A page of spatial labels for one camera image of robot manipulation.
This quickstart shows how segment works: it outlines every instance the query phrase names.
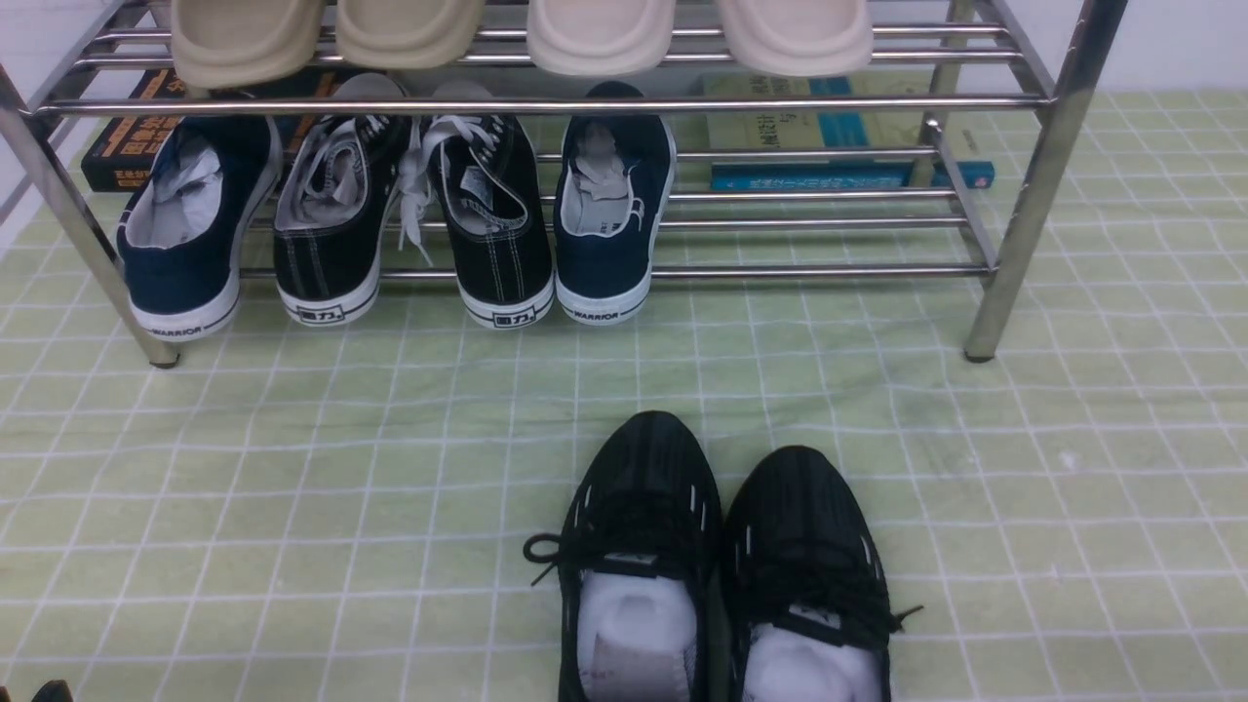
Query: book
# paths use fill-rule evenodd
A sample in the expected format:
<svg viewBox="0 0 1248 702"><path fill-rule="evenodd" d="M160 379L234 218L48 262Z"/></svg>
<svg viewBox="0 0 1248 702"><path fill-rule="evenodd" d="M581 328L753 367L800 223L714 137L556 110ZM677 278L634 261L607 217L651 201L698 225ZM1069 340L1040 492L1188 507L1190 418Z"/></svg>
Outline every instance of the book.
<svg viewBox="0 0 1248 702"><path fill-rule="evenodd" d="M751 74L703 76L708 97L791 97L795 95L921 95L931 71L864 71L849 77L785 79ZM824 147L897 147L919 144L922 112L713 112L706 117L714 150L787 151ZM996 169L982 156L975 136L952 115L945 130L967 186L987 189ZM728 164L710 167L711 190L847 190L909 185L912 160L829 161L797 164ZM936 165L934 185L948 186Z"/></svg>
<svg viewBox="0 0 1248 702"><path fill-rule="evenodd" d="M240 91L222 92L242 97L323 97L333 92L359 70L303 69L273 82L250 86ZM132 99L186 97L186 86L171 70L152 70L130 94ZM275 117L277 131L286 144L287 164L298 154L316 117ZM134 192L147 182L152 161L161 144L168 137L182 117L117 117L110 120L82 156L82 175L95 192Z"/></svg>

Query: blue book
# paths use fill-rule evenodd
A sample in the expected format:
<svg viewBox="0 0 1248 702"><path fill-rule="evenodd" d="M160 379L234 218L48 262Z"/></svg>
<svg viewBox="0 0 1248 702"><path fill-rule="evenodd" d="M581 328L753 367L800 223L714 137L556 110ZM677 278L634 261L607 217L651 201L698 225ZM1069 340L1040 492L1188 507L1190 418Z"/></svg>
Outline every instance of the blue book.
<svg viewBox="0 0 1248 702"><path fill-rule="evenodd" d="M716 97L791 97L794 95L916 95L927 91L931 72L865 71L850 77L784 79L750 74L711 74L703 92ZM921 112L714 112L708 117L715 150L789 151L822 147L897 147L919 142ZM983 159L970 130L955 121L946 129L950 147L970 187L991 187L996 169ZM711 190L849 190L902 187L914 162L830 161L805 164L711 164ZM934 185L947 186L937 165Z"/></svg>

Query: black shoelace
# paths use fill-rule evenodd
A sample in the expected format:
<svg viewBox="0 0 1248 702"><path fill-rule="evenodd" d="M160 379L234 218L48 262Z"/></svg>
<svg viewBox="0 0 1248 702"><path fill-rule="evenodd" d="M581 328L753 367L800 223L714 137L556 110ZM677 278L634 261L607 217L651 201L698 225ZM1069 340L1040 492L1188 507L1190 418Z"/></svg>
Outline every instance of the black shoelace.
<svg viewBox="0 0 1248 702"><path fill-rule="evenodd" d="M547 565L533 585L562 565L584 567L609 553L653 555L660 561L688 562L696 558L691 535L699 528L695 515L668 495L622 493L604 498L582 512L574 536L538 533L524 542L530 563ZM549 553L534 547L552 543Z"/></svg>
<svg viewBox="0 0 1248 702"><path fill-rule="evenodd" d="M882 650L889 637L901 631L906 617L922 610L922 605L894 615L889 610L889 593L884 582L875 577L875 567L861 558L861 551L826 542L780 542L769 551L784 552L786 547L815 546L834 551L846 560L844 567L795 561L773 556L751 560L741 570L744 601L760 620L779 612L787 612L794 605L816 610L829 610L846 620L852 620L864 632L861 641L852 642L869 650Z"/></svg>

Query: shoe label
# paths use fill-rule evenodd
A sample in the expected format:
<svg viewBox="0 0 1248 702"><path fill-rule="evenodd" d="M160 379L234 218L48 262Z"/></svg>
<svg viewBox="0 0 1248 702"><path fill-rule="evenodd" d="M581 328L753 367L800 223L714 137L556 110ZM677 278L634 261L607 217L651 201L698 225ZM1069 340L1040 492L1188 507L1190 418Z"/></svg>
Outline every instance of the shoe label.
<svg viewBox="0 0 1248 702"><path fill-rule="evenodd" d="M641 553L608 553L603 556L604 561L615 561L617 563L638 563L640 566L653 566L655 561L659 560L658 556L645 556Z"/></svg>
<svg viewBox="0 0 1248 702"><path fill-rule="evenodd" d="M494 212L482 207L480 202L470 197L461 199L459 204L463 205L466 210L472 210L473 212L480 215L482 221L485 224L485 230L490 235L519 232L520 227L524 226L525 217L517 217L514 220L499 219L494 216Z"/></svg>
<svg viewBox="0 0 1248 702"><path fill-rule="evenodd" d="M183 336L195 336L203 332L202 326L191 329L150 329L147 330L152 336L160 336L162 339L180 339Z"/></svg>
<svg viewBox="0 0 1248 702"><path fill-rule="evenodd" d="M470 192L487 210L494 209L494 184L479 166L468 166L464 169L464 177L459 180L459 189Z"/></svg>
<svg viewBox="0 0 1248 702"><path fill-rule="evenodd" d="M308 310L307 307L298 307L296 314L298 314L301 322L313 326L332 325L347 320L347 314L342 310L341 305L337 307L329 307L328 310Z"/></svg>
<svg viewBox="0 0 1248 702"><path fill-rule="evenodd" d="M538 311L533 307L507 315L494 312L494 329L515 329L535 321L538 321Z"/></svg>
<svg viewBox="0 0 1248 702"><path fill-rule="evenodd" d="M590 315L587 312L578 312L577 310L569 310L569 311L572 312L572 316L577 317L578 320L585 320L590 322L609 322L612 320L618 320L620 317L619 312L604 312L602 315Z"/></svg>
<svg viewBox="0 0 1248 702"><path fill-rule="evenodd" d="M829 612L827 610L815 610L814 607L802 607L801 605L794 605L789 607L789 613L795 617L801 617L804 620L812 621L817 625L824 625L827 628L841 628L841 616L836 612Z"/></svg>

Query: navy blue canvas sneaker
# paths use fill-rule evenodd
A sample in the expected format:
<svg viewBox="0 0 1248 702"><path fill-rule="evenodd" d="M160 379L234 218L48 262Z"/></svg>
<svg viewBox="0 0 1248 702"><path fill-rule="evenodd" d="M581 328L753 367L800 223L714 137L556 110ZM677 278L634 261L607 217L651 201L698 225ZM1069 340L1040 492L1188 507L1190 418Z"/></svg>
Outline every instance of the navy blue canvas sneaker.
<svg viewBox="0 0 1248 702"><path fill-rule="evenodd" d="M282 172L271 117L187 117L117 226L130 306L151 335L191 341L238 311L238 256Z"/></svg>
<svg viewBox="0 0 1248 702"><path fill-rule="evenodd" d="M729 700L882 701L894 615L880 553L822 453L781 448L746 478L724 526Z"/></svg>
<svg viewBox="0 0 1248 702"><path fill-rule="evenodd" d="M589 97L640 97L618 81ZM559 304L587 325L619 324L650 292L654 240L676 179L676 142L658 115L574 117L563 137L554 232Z"/></svg>

